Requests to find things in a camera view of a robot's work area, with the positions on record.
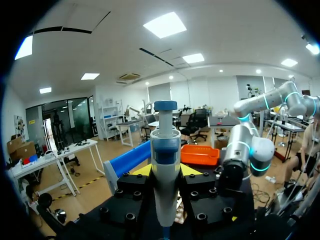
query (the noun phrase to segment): red object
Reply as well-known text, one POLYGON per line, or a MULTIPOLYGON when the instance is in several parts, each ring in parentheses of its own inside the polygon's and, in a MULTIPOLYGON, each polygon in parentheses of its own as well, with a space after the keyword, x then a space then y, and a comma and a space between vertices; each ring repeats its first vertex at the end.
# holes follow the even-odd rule
POLYGON ((28 163, 30 163, 29 158, 25 158, 25 159, 23 159, 23 165, 26 165, 26 164, 28 164, 28 163))
POLYGON ((184 164, 197 164, 216 166, 220 150, 210 146, 184 145, 181 148, 181 162, 184 164))

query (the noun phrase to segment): white shelving unit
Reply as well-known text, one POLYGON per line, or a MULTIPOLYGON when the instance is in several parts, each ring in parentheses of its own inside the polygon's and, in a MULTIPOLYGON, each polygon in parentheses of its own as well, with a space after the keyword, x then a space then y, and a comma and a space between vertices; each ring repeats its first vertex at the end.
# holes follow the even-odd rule
POLYGON ((98 111, 103 138, 109 141, 109 138, 118 133, 118 131, 110 130, 110 128, 124 122, 122 100, 113 101, 112 98, 101 100, 98 102, 98 111))

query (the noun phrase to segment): ceiling vent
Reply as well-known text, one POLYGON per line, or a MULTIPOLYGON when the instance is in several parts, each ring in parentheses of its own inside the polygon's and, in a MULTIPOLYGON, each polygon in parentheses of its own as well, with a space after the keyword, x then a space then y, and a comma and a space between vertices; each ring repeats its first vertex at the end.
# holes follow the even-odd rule
POLYGON ((125 75, 120 76, 119 79, 125 80, 125 81, 131 81, 131 80, 136 80, 140 78, 140 76, 141 75, 137 73, 127 73, 125 75))
POLYGON ((119 84, 119 85, 127 85, 128 83, 125 81, 116 81, 115 83, 119 84))

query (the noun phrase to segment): person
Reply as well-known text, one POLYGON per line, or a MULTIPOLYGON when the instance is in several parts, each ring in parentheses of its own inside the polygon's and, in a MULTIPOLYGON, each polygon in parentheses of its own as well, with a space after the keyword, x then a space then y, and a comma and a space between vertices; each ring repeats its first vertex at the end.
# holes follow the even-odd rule
POLYGON ((294 158, 288 162, 285 170, 284 187, 287 188, 293 172, 300 170, 308 176, 313 171, 313 179, 315 179, 320 170, 320 164, 317 162, 317 152, 320 151, 320 121, 314 118, 304 131, 301 149, 294 158))

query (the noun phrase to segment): shelf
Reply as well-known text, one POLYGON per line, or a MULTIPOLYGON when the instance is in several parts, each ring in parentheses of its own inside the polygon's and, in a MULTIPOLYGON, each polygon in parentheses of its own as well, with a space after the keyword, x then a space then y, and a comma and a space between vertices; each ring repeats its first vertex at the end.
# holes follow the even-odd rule
POLYGON ((106 107, 103 107, 102 109, 116 109, 118 108, 118 106, 106 106, 106 107))
POLYGON ((107 117, 107 118, 103 118, 103 119, 108 120, 108 119, 114 119, 114 118, 119 118, 119 117, 123 117, 123 115, 111 116, 111 117, 107 117))

